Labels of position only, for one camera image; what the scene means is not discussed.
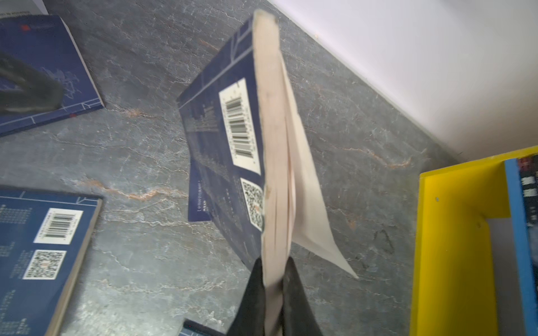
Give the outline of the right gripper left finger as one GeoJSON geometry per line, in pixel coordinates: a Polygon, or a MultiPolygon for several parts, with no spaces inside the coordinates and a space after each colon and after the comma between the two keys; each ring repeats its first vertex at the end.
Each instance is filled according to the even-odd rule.
{"type": "Polygon", "coordinates": [[[265,335],[266,294],[263,285],[262,260],[254,263],[238,312],[227,336],[265,335]]]}

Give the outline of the black wolf-eyes book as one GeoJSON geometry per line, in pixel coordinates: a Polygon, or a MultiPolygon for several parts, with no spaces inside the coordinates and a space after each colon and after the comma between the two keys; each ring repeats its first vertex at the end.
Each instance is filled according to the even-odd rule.
{"type": "Polygon", "coordinates": [[[532,271],[537,290],[537,154],[518,159],[518,169],[528,228],[532,271]]]}

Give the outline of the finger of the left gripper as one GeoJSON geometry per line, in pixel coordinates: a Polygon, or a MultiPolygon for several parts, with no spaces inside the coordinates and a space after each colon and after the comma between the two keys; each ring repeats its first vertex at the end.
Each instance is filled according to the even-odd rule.
{"type": "Polygon", "coordinates": [[[2,114],[46,113],[62,105],[61,83],[6,53],[1,53],[1,78],[20,88],[1,91],[2,114]]]}

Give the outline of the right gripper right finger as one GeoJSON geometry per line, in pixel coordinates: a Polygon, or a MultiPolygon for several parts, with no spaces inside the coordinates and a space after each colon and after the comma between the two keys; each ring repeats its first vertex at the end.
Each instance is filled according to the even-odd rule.
{"type": "Polygon", "coordinates": [[[282,331],[285,336],[322,336],[308,303],[301,278],[292,257],[283,277],[282,331]]]}

